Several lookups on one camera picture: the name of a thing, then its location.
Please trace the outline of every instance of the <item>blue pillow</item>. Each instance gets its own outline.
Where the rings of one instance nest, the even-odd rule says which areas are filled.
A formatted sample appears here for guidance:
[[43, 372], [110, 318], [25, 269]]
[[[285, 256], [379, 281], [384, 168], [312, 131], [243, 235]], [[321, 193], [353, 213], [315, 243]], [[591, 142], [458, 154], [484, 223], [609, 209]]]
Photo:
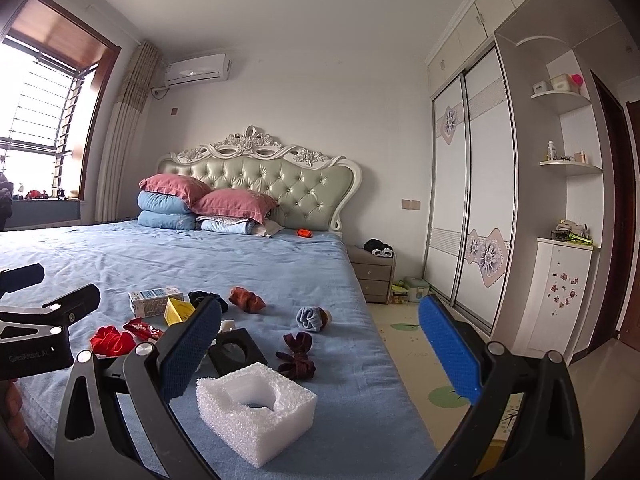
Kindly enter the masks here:
[[138, 216], [138, 224], [146, 227], [157, 227], [159, 229], [179, 229], [189, 230], [196, 228], [196, 215], [164, 215], [143, 211]]
[[138, 207], [142, 211], [152, 211], [165, 215], [181, 215], [191, 212], [181, 198], [150, 191], [140, 191]]

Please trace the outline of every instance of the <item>tufted headboard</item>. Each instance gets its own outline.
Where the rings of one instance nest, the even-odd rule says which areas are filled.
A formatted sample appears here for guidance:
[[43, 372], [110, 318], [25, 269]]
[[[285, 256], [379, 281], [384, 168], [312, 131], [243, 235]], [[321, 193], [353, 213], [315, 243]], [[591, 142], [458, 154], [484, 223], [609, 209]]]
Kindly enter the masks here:
[[343, 156], [329, 158], [302, 146], [283, 146], [249, 126], [215, 144], [170, 153], [159, 173], [178, 173], [207, 182], [211, 189], [252, 189], [274, 197], [271, 219], [290, 229], [340, 233], [340, 211], [360, 187], [360, 167]]

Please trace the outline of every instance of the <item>beige curtain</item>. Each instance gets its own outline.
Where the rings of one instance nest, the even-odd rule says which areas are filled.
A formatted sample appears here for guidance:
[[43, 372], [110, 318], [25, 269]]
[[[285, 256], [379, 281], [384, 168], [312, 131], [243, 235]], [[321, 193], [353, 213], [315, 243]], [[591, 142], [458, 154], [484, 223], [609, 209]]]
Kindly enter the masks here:
[[98, 176], [95, 221], [116, 219], [124, 160], [149, 95], [151, 78], [162, 55], [148, 41], [133, 53], [111, 113]]

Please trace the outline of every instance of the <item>blue gripper pad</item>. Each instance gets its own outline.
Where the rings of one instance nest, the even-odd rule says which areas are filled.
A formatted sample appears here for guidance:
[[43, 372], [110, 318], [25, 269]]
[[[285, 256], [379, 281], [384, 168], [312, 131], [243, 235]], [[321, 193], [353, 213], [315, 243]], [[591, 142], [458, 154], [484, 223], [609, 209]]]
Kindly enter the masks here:
[[425, 296], [418, 306], [418, 320], [453, 389], [475, 404], [482, 393], [480, 365], [449, 317], [436, 300]]
[[220, 303], [211, 297], [209, 301], [199, 304], [187, 321], [172, 324], [160, 338], [162, 341], [168, 334], [174, 336], [173, 332], [180, 330], [178, 341], [159, 367], [160, 396], [164, 402], [168, 404], [171, 399], [180, 397], [185, 392], [207, 349], [216, 338], [221, 322]]

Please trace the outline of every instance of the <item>metal screw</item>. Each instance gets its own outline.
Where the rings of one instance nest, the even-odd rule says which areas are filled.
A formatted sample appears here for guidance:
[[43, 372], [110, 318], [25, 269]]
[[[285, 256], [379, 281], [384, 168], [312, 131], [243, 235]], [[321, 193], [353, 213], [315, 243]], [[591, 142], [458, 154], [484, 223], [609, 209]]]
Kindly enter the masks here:
[[489, 354], [502, 355], [504, 354], [504, 345], [497, 341], [491, 341], [487, 346]]
[[556, 350], [552, 350], [550, 351], [547, 356], [549, 357], [549, 360], [556, 363], [556, 364], [560, 364], [562, 362], [562, 354]]
[[140, 343], [136, 346], [136, 354], [149, 355], [153, 351], [154, 346], [151, 343]]
[[91, 352], [89, 350], [82, 350], [78, 354], [78, 362], [80, 362], [80, 363], [85, 363], [89, 359], [91, 359]]

